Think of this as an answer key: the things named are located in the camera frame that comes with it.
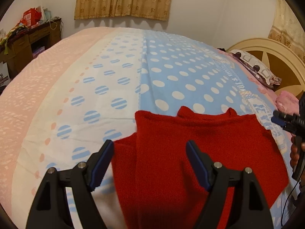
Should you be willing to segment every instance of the red garment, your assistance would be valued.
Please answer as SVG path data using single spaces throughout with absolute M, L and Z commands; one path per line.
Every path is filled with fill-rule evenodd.
M 185 144 L 190 139 L 227 168 L 250 166 L 269 207 L 287 186 L 282 156 L 271 132 L 255 115 L 227 111 L 211 120 L 195 113 L 189 117 L 189 112 L 181 108 L 178 115 L 184 118 L 179 118 L 138 111 L 137 133 L 115 142 L 114 181 L 129 229 L 193 227 L 207 192 L 199 186 L 186 157 Z M 230 189 L 218 228 L 226 226 L 232 194 Z

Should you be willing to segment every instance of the bedsheet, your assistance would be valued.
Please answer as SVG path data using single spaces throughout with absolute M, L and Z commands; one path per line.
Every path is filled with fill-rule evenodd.
M 72 168 L 106 139 L 131 135 L 137 110 L 176 116 L 187 106 L 216 115 L 232 107 L 239 115 L 255 113 L 271 130 L 292 174 L 289 135 L 270 122 L 274 98 L 227 54 L 179 35 L 83 30 L 26 66 L 0 104 L 0 203 L 20 229 L 46 170 Z M 294 184 L 290 178 L 270 210 L 276 229 Z M 107 227 L 125 229 L 111 165 L 92 195 Z M 69 188 L 67 197 L 74 226 L 82 228 Z M 284 221 L 291 212 L 289 204 Z

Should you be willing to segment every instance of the silver bolt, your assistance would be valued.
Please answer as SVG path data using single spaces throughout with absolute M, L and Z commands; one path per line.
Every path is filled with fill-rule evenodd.
M 250 167 L 246 167 L 245 168 L 245 171 L 248 173 L 248 174 L 251 174 L 252 173 L 252 169 Z
M 48 173 L 49 174 L 52 174 L 54 172 L 55 172 L 55 168 L 54 167 L 51 167 L 51 168 L 48 169 Z
M 220 162 L 215 162 L 214 163 L 214 167 L 217 168 L 217 169 L 220 169 L 222 167 L 222 163 Z
M 80 169 L 83 169 L 83 168 L 86 167 L 86 163 L 85 162 L 80 162 L 80 163 L 78 163 L 77 167 L 80 168 Z

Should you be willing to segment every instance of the white shopping bag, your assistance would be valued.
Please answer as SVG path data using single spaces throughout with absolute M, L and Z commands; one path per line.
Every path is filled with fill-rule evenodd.
M 11 82 L 7 63 L 0 63 L 0 86 L 8 85 Z

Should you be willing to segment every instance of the wooden headboard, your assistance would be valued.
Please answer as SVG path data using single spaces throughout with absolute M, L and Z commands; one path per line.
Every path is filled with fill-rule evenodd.
M 252 54 L 282 79 L 282 83 L 274 88 L 277 95 L 286 90 L 299 99 L 304 93 L 305 64 L 287 46 L 272 39 L 253 38 L 236 43 L 227 52 L 233 49 Z

